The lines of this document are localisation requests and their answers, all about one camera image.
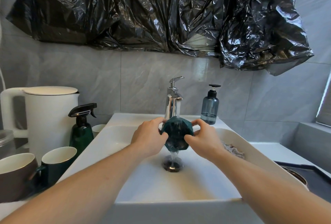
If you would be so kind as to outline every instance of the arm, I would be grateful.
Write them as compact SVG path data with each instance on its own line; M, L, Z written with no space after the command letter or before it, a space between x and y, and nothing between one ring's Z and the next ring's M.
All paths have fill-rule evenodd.
M143 122L131 144L59 182L3 219L0 224L97 223L114 203L132 171L159 153L168 134L159 134L164 118Z
M215 128L201 119L192 123L201 129L194 137L185 135L185 141L226 175L265 223L331 223L330 203L232 155L224 149Z

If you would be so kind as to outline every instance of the dark green bowl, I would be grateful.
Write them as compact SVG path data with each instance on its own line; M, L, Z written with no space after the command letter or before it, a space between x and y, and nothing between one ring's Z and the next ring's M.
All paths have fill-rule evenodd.
M161 133L163 132L169 135L165 143L166 148L170 152L178 152L188 148L184 136L186 134L193 136L193 127L190 121L174 116L164 123Z

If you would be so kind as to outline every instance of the kettle lid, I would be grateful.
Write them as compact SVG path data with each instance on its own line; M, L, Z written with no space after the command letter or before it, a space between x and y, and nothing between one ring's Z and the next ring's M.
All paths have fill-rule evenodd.
M38 86L23 88L23 91L31 95L55 96L73 94L78 90L73 87L64 86Z

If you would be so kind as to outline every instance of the white electric kettle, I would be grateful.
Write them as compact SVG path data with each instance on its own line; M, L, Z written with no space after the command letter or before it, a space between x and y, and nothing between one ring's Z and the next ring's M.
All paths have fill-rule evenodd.
M27 130L15 126L13 97L24 96L27 114ZM30 152L40 163L47 152L69 145L70 132L76 123L68 117L78 105L76 88L40 86L10 88L0 94L3 128L13 130L15 138L28 138Z

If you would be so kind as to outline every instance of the chrome faucet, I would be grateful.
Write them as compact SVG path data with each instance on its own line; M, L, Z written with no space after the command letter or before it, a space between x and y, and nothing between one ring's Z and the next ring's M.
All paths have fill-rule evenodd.
M178 88L175 87L175 82L177 80L183 79L184 76L179 76L172 78L169 83L170 87L167 92L167 103L165 105L165 119L170 119L173 116L176 116L177 113L177 101L183 100L182 95L178 93Z

